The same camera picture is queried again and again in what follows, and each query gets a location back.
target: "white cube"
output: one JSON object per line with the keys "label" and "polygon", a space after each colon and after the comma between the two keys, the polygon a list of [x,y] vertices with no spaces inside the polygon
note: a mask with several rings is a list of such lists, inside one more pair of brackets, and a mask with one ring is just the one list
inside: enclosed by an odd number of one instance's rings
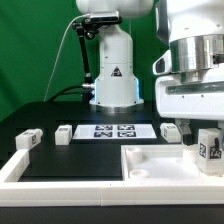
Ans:
{"label": "white cube", "polygon": [[72,126],[60,125],[55,132],[55,144],[56,145],[69,145],[72,139]]}
{"label": "white cube", "polygon": [[161,136],[168,143],[181,142],[181,135],[175,124],[162,123],[160,125],[160,130],[161,130]]}
{"label": "white cube", "polygon": [[43,131],[41,129],[28,129],[16,136],[16,149],[32,149],[41,142]]}

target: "white box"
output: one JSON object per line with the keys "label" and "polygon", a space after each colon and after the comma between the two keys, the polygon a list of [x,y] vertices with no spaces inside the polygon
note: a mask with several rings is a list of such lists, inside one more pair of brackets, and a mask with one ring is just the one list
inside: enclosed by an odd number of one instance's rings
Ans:
{"label": "white box", "polygon": [[28,129],[16,136],[16,149],[32,149],[41,142],[43,131],[41,129]]}
{"label": "white box", "polygon": [[181,142],[181,135],[173,123],[162,123],[160,125],[161,136],[169,143]]}
{"label": "white box", "polygon": [[220,130],[216,128],[199,130],[197,166],[206,174],[223,174],[223,153],[218,146],[215,146],[215,139],[218,138],[219,135]]}
{"label": "white box", "polygon": [[55,144],[56,145],[69,145],[72,139],[72,126],[60,125],[55,132]]}

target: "black table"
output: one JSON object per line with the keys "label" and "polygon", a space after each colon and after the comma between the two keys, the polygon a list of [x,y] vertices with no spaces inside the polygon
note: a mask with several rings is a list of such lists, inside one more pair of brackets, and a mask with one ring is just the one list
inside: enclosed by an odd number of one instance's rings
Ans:
{"label": "black table", "polygon": [[[108,115],[91,111],[81,102],[30,103],[0,123],[0,168],[15,152],[15,136],[40,128],[40,145],[30,151],[31,164],[19,181],[122,180],[121,145],[166,144],[159,136],[162,122],[152,102],[137,112]],[[80,124],[152,124],[157,139],[72,140],[69,146],[55,146],[59,125],[71,124],[73,133]],[[197,128],[214,127],[215,122],[192,122]],[[1,223],[222,223],[223,205],[36,207],[0,208]]]}

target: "cable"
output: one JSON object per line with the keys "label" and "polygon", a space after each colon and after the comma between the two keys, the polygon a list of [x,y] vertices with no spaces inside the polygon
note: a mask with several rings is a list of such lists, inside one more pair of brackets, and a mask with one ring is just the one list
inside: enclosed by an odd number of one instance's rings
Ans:
{"label": "cable", "polygon": [[45,93],[45,97],[44,97],[44,102],[46,102],[46,99],[47,99],[47,95],[48,95],[48,91],[49,91],[49,88],[50,88],[50,84],[51,84],[51,81],[52,81],[52,78],[54,76],[54,73],[55,73],[55,70],[56,70],[56,67],[57,67],[57,64],[58,64],[58,59],[59,59],[59,56],[61,54],[61,50],[62,50],[62,46],[64,44],[64,41],[65,41],[65,37],[68,33],[68,29],[70,28],[70,26],[77,20],[77,19],[80,19],[80,18],[85,18],[85,17],[88,17],[90,14],[85,14],[85,15],[81,15],[81,16],[78,16],[74,19],[72,19],[72,21],[68,24],[65,32],[64,32],[64,35],[62,37],[62,40],[61,40],[61,44],[60,44],[60,47],[58,49],[58,53],[57,53],[57,57],[56,57],[56,60],[55,60],[55,63],[54,63],[54,68],[53,68],[53,71],[51,73],[51,77],[49,79],[49,82],[48,82],[48,86],[47,86],[47,90],[46,90],[46,93]]}
{"label": "cable", "polygon": [[56,99],[58,96],[60,95],[65,95],[65,92],[72,90],[72,89],[77,89],[77,88],[82,88],[82,85],[74,85],[74,86],[69,86],[63,90],[61,90],[60,92],[58,92],[57,94],[55,94],[54,96],[52,96],[47,102],[52,102],[54,101],[54,99]]}
{"label": "cable", "polygon": [[65,95],[75,95],[75,94],[83,94],[83,93],[88,93],[88,92],[70,92],[70,93],[62,93],[60,95],[55,95],[53,97],[51,97],[47,102],[53,102],[57,97],[59,96],[65,96]]}

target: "green backdrop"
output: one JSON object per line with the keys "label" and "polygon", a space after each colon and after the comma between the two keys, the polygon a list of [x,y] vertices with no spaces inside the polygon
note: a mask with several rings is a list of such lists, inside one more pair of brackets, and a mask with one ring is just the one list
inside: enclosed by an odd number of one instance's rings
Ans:
{"label": "green backdrop", "polygon": [[[0,120],[26,103],[44,100],[61,38],[69,22],[78,15],[75,0],[0,1]],[[148,16],[122,24],[134,41],[134,74],[142,83],[145,100],[154,99],[152,64],[165,51],[156,37],[155,24],[154,10]],[[88,41],[87,48],[96,77],[98,39]],[[83,75],[78,38],[70,29],[49,94],[83,83]],[[60,100],[78,101],[81,97]]]}

